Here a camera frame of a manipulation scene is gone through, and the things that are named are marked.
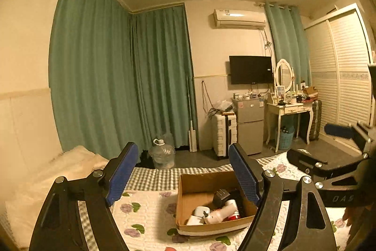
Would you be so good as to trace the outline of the person's hand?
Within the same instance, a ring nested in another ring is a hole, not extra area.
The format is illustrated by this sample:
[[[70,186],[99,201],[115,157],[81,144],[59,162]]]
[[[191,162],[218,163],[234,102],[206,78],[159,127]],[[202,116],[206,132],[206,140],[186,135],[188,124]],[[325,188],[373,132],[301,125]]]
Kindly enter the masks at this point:
[[[346,226],[350,227],[349,229],[349,239],[347,243],[349,243],[356,235],[356,233],[360,230],[362,225],[361,217],[364,211],[364,207],[358,206],[351,206],[345,209],[345,213],[342,217],[343,221],[345,221]]]

